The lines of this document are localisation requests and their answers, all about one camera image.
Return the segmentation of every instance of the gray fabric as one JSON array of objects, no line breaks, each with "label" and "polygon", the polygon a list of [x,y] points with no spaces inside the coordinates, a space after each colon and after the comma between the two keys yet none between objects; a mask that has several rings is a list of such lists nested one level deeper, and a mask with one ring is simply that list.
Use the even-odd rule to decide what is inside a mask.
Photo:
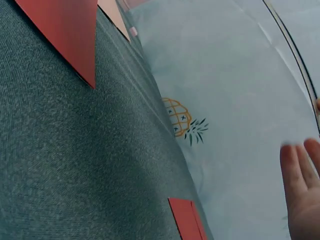
[{"label": "gray fabric", "polygon": [[209,229],[149,67],[96,23],[93,90],[0,0],[0,239],[179,240],[168,197]]}]

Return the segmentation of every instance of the red paper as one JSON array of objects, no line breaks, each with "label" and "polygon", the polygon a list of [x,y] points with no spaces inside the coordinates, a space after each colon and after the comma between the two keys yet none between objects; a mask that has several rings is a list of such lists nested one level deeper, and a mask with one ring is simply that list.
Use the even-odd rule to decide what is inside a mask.
[{"label": "red paper", "polygon": [[205,229],[193,201],[169,198],[171,210],[182,240],[207,240]]},{"label": "red paper", "polygon": [[98,0],[15,0],[37,28],[92,87]]}]

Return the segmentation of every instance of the light blue fabric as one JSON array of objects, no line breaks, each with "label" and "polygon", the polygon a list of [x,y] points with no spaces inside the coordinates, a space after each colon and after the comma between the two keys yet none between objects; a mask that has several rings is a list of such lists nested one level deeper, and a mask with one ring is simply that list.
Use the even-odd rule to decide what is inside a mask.
[{"label": "light blue fabric", "polygon": [[289,238],[280,145],[318,135],[298,66],[263,2],[151,0],[131,14],[162,97],[209,123],[203,144],[176,139],[215,239]]},{"label": "light blue fabric", "polygon": [[320,95],[320,1],[273,0],[272,4],[290,31]]}]

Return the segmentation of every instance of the hand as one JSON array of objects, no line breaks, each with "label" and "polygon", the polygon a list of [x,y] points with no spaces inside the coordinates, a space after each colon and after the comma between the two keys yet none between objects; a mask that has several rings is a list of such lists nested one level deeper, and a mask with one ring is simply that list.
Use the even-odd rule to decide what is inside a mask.
[{"label": "hand", "polygon": [[320,240],[320,144],[307,139],[301,145],[283,145],[280,164],[292,240]]}]

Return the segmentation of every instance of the pineapple leaves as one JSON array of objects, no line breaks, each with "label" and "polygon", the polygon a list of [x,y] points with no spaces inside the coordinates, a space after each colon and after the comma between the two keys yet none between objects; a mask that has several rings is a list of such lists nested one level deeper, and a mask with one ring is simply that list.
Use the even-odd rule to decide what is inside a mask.
[{"label": "pineapple leaves", "polygon": [[201,142],[204,143],[201,134],[198,132],[199,138],[201,139]]},{"label": "pineapple leaves", "polygon": [[189,135],[189,139],[190,139],[190,146],[192,146],[192,134]]},{"label": "pineapple leaves", "polygon": [[206,120],[206,119],[203,119],[203,120],[199,123],[199,125],[201,125],[205,120]]}]

